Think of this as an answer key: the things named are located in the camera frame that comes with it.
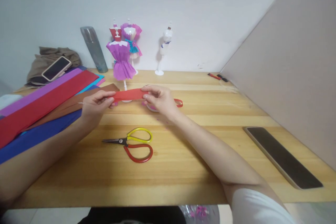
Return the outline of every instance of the floor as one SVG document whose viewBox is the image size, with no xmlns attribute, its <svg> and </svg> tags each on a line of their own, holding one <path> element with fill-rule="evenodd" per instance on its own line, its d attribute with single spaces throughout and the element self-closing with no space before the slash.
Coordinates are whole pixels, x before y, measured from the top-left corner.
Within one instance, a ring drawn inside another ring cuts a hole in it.
<svg viewBox="0 0 336 224">
<path fill-rule="evenodd" d="M 336 223 L 336 202 L 285 204 L 297 224 Z M 220 224 L 232 224 L 228 205 L 218 205 Z M 3 224 L 76 224 L 89 213 L 90 208 L 41 208 L 8 210 Z"/>
</svg>

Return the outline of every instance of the red pen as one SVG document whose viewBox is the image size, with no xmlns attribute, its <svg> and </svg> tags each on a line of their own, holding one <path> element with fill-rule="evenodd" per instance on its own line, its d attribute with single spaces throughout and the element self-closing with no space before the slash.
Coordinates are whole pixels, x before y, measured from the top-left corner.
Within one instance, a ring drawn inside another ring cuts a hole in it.
<svg viewBox="0 0 336 224">
<path fill-rule="evenodd" d="M 213 77 L 213 78 L 215 78 L 215 79 L 217 79 L 217 80 L 221 80 L 222 79 L 222 78 L 220 78 L 220 77 L 218 77 L 216 75 L 213 75 L 212 73 L 208 73 L 208 75 L 211 76 L 211 77 Z"/>
</svg>

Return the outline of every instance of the purple paper dress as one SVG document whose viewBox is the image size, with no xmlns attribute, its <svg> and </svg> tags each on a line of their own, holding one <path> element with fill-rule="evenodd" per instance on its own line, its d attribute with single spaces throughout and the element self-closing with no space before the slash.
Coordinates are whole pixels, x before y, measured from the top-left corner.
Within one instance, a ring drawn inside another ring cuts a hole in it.
<svg viewBox="0 0 336 224">
<path fill-rule="evenodd" d="M 134 40 L 131 40 L 131 35 L 125 32 L 126 27 L 135 28 L 136 34 L 135 34 Z M 137 45 L 137 40 L 139 39 L 140 33 L 142 32 L 142 29 L 140 28 L 140 26 L 136 24 L 124 23 L 120 26 L 120 28 L 121 28 L 121 34 L 124 36 L 125 41 L 127 41 L 128 44 L 130 45 L 130 48 L 129 48 L 130 53 L 139 53 L 139 56 L 142 56 L 142 53 Z"/>
<path fill-rule="evenodd" d="M 130 45 L 120 46 L 118 44 L 110 45 L 110 43 L 107 43 L 106 47 L 112 53 L 113 58 L 117 61 L 114 64 L 113 76 L 118 81 L 132 79 L 136 71 L 128 62 L 130 58 Z"/>
</svg>

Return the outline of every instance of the metal thermos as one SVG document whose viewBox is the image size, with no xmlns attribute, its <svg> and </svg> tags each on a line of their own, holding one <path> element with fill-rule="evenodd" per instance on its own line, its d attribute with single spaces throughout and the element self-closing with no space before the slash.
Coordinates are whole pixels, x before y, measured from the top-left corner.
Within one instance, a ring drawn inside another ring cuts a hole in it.
<svg viewBox="0 0 336 224">
<path fill-rule="evenodd" d="M 105 73 L 108 71 L 105 58 L 100 47 L 96 31 L 92 26 L 83 26 L 80 28 L 84 41 L 89 49 L 91 57 L 98 69 L 98 72 Z"/>
</svg>

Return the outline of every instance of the red scissor handle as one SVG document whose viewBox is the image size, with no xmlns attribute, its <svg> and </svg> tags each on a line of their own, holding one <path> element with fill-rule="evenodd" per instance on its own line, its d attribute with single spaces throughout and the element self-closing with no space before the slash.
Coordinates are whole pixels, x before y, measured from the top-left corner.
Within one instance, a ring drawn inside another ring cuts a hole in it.
<svg viewBox="0 0 336 224">
<path fill-rule="evenodd" d="M 130 151 L 128 150 L 128 148 L 141 148 L 141 147 L 148 147 L 149 148 L 149 155 L 147 157 L 144 157 L 142 159 L 138 159 L 138 158 L 135 158 L 131 155 Z M 151 159 L 151 157 L 153 156 L 153 148 L 148 145 L 148 144 L 138 144 L 138 145 L 128 145 L 128 148 L 126 146 L 124 146 L 124 149 L 127 153 L 127 155 L 129 156 L 129 158 L 135 162 L 135 163 L 145 163 L 147 162 L 149 159 Z"/>
</svg>

